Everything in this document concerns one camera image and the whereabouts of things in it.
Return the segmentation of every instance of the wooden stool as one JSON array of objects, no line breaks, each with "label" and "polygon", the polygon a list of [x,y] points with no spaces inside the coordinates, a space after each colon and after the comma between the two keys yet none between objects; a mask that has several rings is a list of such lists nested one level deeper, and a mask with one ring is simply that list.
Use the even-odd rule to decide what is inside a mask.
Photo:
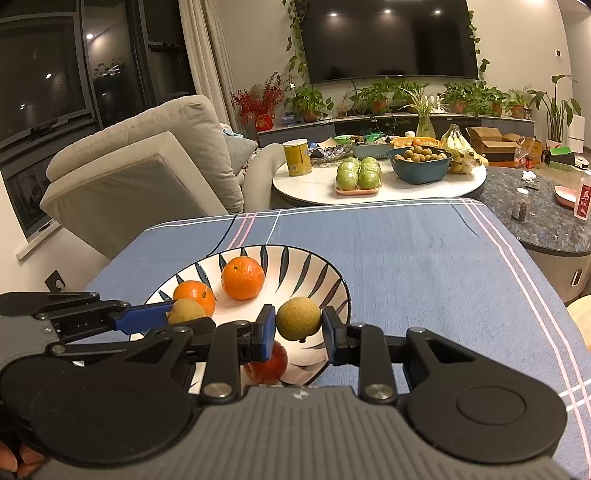
[{"label": "wooden stool", "polygon": [[574,301],[567,307],[567,310],[579,327],[587,350],[591,351],[591,295]]}]

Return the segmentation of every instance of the tangerine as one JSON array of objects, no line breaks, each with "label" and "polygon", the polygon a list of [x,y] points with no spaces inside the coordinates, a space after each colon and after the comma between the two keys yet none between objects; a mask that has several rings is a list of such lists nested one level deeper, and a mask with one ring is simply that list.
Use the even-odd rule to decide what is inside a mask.
[{"label": "tangerine", "polygon": [[193,299],[205,310],[205,315],[211,317],[216,311],[216,297],[205,283],[196,280],[186,280],[174,289],[173,300]]},{"label": "tangerine", "polygon": [[222,270],[222,288],[236,300],[256,297],[265,283],[265,272],[251,257],[236,257]]}]

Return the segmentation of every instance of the sofa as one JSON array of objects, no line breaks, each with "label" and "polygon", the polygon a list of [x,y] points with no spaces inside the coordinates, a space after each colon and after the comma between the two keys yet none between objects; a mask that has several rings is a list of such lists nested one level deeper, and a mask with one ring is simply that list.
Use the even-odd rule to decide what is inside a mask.
[{"label": "sofa", "polygon": [[41,208],[109,259],[158,223],[269,210],[283,147],[237,140],[205,96],[171,100],[61,150]]}]

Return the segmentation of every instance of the red flowers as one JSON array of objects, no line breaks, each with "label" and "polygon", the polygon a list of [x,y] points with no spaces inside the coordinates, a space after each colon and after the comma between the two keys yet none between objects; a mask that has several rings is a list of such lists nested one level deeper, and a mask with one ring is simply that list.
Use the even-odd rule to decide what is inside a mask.
[{"label": "red flowers", "polygon": [[282,101],[283,88],[281,87],[281,76],[278,72],[271,75],[262,90],[260,86],[254,86],[250,92],[238,90],[232,94],[232,103],[239,108],[238,116],[245,125],[251,118],[263,113],[271,113],[271,116],[273,116],[273,110]]}]

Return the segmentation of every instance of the striped bowl pattern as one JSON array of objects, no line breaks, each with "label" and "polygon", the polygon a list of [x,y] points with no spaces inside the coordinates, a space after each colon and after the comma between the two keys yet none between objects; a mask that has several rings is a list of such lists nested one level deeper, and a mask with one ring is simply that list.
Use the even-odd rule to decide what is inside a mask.
[{"label": "striped bowl pattern", "polygon": [[[263,289],[254,299],[234,300],[223,291],[221,272],[227,262],[238,256],[254,258],[265,271]],[[212,289],[216,297],[213,320],[217,325],[234,320],[254,322],[264,304],[270,303],[279,309],[293,297],[311,298],[320,308],[333,306],[343,323],[350,320],[351,300],[343,277],[323,258],[296,247],[254,245],[211,255],[169,278],[146,304],[169,300],[177,285],[185,280],[202,281]],[[281,377],[284,384],[307,385],[325,369],[327,354],[322,330],[304,343],[287,341],[279,332],[275,334],[275,340],[287,350],[288,366]],[[204,370],[205,364],[196,365],[191,393],[199,392]],[[252,384],[243,369],[241,371],[242,385]]]}]

